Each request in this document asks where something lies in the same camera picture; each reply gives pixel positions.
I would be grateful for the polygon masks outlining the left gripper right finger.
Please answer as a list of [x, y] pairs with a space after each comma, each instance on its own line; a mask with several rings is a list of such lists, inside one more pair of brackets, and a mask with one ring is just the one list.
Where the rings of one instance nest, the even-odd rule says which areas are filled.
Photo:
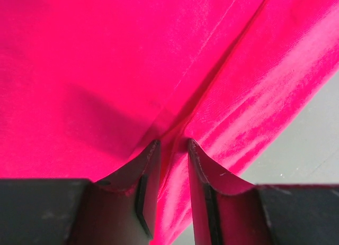
[[188, 141], [196, 244], [338, 244], [337, 184], [251, 184]]

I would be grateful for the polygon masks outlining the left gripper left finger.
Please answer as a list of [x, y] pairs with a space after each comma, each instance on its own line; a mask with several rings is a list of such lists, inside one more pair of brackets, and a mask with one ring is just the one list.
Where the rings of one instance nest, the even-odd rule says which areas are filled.
[[155, 140], [96, 182], [2, 179], [1, 244], [149, 244], [160, 163]]

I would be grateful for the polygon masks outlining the red t shirt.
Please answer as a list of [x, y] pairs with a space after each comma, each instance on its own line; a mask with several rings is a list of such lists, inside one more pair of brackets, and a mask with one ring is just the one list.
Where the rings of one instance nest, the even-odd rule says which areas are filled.
[[1, 177], [98, 180], [160, 139], [170, 244], [187, 139], [240, 174], [337, 69], [338, 0], [1, 0]]

